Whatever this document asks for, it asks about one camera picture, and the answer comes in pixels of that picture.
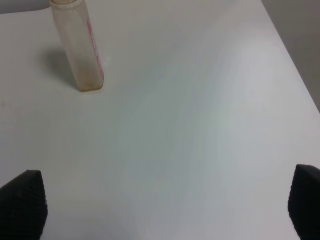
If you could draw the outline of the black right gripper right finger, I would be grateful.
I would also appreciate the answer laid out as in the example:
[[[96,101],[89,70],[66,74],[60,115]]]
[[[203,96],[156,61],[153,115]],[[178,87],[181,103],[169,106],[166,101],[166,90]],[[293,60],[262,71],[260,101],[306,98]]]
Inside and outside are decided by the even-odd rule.
[[[292,178],[287,210],[301,240],[320,238],[320,170],[298,164]]]

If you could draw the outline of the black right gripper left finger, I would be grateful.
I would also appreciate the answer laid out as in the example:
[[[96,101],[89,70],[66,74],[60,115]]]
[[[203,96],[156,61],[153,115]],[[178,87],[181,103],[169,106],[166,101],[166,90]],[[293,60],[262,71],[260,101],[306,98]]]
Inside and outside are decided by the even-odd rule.
[[[40,170],[26,170],[0,188],[0,238],[39,240],[48,216]]]

